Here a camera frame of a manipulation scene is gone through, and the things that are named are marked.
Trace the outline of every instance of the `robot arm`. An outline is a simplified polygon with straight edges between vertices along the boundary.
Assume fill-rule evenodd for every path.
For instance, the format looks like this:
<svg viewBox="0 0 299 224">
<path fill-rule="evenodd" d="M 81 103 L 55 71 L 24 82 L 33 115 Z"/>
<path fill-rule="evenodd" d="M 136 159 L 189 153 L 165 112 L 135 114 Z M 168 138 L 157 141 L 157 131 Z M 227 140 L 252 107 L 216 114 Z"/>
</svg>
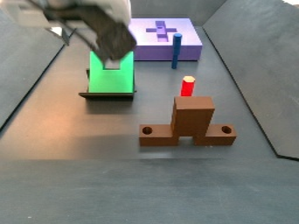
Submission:
<svg viewBox="0 0 299 224">
<path fill-rule="evenodd" d="M 97 34 L 100 50 L 93 49 L 84 37 L 77 35 L 103 61 L 120 60 L 136 45 L 127 29 L 129 0 L 40 0 L 39 3 L 36 0 L 5 0 L 1 8 L 20 25 L 49 28 L 57 26 L 57 21 L 67 28 L 87 25 Z"/>
</svg>

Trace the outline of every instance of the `brown wooden block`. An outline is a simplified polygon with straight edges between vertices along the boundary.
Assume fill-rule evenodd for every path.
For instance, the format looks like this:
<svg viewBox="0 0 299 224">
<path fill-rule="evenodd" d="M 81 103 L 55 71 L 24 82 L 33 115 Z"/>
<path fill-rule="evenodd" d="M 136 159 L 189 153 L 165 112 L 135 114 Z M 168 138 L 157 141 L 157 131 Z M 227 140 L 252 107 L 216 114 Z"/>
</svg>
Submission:
<svg viewBox="0 0 299 224">
<path fill-rule="evenodd" d="M 195 136 L 195 145 L 232 145 L 237 133 L 231 124 L 211 124 L 204 137 Z"/>
<path fill-rule="evenodd" d="M 173 136 L 169 124 L 141 124 L 139 143 L 140 146 L 176 146 L 179 137 Z"/>
<path fill-rule="evenodd" d="M 208 96 L 176 96 L 172 105 L 173 133 L 180 137 L 204 137 L 213 110 Z"/>
</svg>

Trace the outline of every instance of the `red peg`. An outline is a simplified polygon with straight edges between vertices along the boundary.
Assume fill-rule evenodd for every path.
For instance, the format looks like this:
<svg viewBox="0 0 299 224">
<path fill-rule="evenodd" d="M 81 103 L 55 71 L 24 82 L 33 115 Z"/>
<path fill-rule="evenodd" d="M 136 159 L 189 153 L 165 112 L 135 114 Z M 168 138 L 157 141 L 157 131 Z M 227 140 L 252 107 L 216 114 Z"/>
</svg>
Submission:
<svg viewBox="0 0 299 224">
<path fill-rule="evenodd" d="M 192 76 L 184 76 L 181 79 L 181 96 L 192 96 L 195 79 Z"/>
</svg>

